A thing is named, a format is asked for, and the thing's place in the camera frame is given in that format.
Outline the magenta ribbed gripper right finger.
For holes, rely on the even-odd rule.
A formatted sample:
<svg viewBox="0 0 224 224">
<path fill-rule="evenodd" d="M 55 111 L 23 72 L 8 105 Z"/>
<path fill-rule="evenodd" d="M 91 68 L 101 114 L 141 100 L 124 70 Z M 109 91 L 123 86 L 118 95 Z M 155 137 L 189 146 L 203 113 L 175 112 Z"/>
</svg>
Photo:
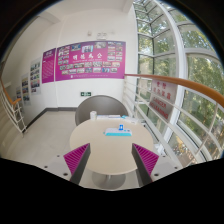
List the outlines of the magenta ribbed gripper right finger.
<svg viewBox="0 0 224 224">
<path fill-rule="evenodd" d="M 159 159 L 154 152 L 137 145 L 132 144 L 132 155 L 137 165 L 137 177 L 141 186 L 152 182 L 151 173 Z"/>
</svg>

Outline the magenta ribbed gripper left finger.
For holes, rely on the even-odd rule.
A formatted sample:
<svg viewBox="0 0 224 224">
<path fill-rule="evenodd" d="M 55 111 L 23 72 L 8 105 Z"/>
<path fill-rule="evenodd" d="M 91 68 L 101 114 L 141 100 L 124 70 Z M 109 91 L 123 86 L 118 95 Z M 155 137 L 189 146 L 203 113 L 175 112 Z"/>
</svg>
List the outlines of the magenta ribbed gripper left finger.
<svg viewBox="0 0 224 224">
<path fill-rule="evenodd" d="M 71 172 L 70 181 L 79 184 L 90 156 L 90 144 L 79 146 L 64 155 L 64 160 Z"/>
</svg>

